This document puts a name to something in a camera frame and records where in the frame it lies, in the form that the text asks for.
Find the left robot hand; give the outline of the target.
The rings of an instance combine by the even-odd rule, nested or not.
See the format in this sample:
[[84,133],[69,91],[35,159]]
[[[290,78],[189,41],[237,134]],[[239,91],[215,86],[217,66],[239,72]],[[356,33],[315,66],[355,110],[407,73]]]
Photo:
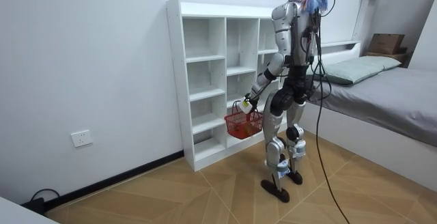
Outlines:
[[250,94],[245,94],[244,98],[238,103],[238,106],[245,114],[250,114],[257,109],[258,102],[258,97],[252,98]]

